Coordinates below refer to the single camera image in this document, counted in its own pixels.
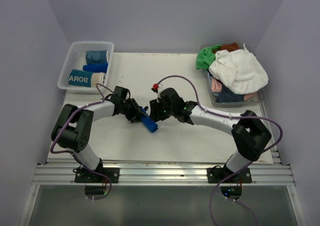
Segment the blue microfiber towel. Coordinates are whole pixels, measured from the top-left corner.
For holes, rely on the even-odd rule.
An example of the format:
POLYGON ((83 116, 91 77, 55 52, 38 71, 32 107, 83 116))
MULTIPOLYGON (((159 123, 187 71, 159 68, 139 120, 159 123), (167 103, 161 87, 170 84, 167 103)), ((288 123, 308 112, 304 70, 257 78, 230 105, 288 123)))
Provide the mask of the blue microfiber towel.
POLYGON ((158 130, 158 125, 150 118, 143 107, 140 107, 139 119, 149 132, 155 133, 158 130))

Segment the teal beige cartoon towel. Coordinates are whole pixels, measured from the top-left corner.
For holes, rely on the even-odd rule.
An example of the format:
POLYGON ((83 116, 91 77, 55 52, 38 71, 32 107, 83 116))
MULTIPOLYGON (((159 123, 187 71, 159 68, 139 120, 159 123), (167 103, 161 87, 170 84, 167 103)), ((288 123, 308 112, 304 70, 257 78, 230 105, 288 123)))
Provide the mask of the teal beige cartoon towel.
POLYGON ((75 87, 94 88, 96 84, 103 84, 106 74, 73 69, 68 76, 68 84, 75 87))

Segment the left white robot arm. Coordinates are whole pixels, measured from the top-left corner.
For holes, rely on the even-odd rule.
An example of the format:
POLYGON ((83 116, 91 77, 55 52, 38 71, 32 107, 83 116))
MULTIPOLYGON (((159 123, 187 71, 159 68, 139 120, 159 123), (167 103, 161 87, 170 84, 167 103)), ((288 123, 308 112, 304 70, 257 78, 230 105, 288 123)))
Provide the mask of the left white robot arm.
POLYGON ((131 122, 140 122, 147 116, 144 108, 131 98, 129 89, 116 86, 107 96, 97 102, 76 106, 66 104, 51 133, 50 153, 70 154, 92 182, 103 179, 102 160, 89 146, 92 124, 104 118, 124 115, 131 122))

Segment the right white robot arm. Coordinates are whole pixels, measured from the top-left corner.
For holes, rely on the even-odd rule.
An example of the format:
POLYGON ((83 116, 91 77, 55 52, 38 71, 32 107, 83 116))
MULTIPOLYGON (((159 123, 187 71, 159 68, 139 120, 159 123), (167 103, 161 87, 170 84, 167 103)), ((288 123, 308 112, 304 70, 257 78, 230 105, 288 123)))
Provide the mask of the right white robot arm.
POLYGON ((150 117, 158 122, 174 117, 180 123, 199 125, 222 131, 233 137, 236 151, 223 166, 223 178, 235 182, 240 176, 240 169, 249 162, 259 159, 272 134, 250 110, 235 116, 219 110, 209 113, 200 103, 184 101, 172 87, 160 88, 157 84, 151 89, 157 98, 149 102, 150 117))

